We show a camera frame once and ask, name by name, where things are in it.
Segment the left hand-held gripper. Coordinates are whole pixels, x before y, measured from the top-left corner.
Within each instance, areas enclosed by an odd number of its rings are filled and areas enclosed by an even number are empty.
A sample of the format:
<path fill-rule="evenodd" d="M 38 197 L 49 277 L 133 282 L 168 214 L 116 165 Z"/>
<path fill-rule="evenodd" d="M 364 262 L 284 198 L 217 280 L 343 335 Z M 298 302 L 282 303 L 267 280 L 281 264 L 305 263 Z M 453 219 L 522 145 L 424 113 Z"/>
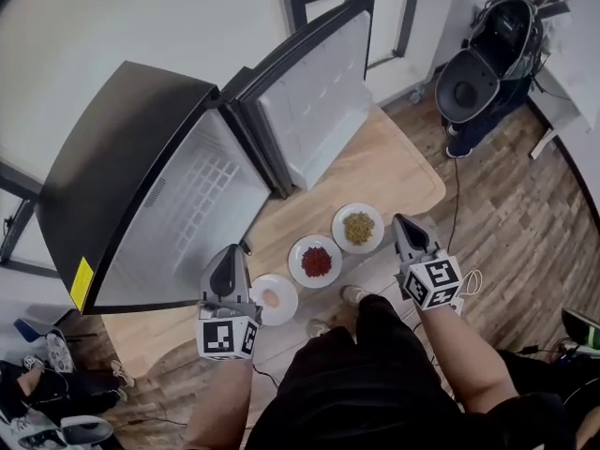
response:
<path fill-rule="evenodd" d="M 246 253 L 238 245 L 222 249 L 201 275 L 203 299 L 233 295 L 235 301 L 249 300 Z M 263 307 L 252 300 L 240 305 L 201 300 L 196 321 L 199 356 L 208 360 L 248 360 L 262 323 Z"/>

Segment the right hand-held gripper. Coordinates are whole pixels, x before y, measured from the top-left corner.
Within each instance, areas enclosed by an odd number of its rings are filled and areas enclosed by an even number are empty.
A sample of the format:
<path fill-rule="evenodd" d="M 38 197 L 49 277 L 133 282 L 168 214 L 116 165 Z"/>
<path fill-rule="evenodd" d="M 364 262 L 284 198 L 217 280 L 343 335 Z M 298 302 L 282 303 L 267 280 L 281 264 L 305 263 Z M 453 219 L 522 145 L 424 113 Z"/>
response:
<path fill-rule="evenodd" d="M 444 249 L 439 250 L 440 240 L 433 220 L 395 214 L 392 228 L 398 256 L 432 253 L 401 265 L 397 282 L 402 298 L 412 300 L 417 308 L 449 305 L 463 285 L 463 276 L 457 258 Z"/>

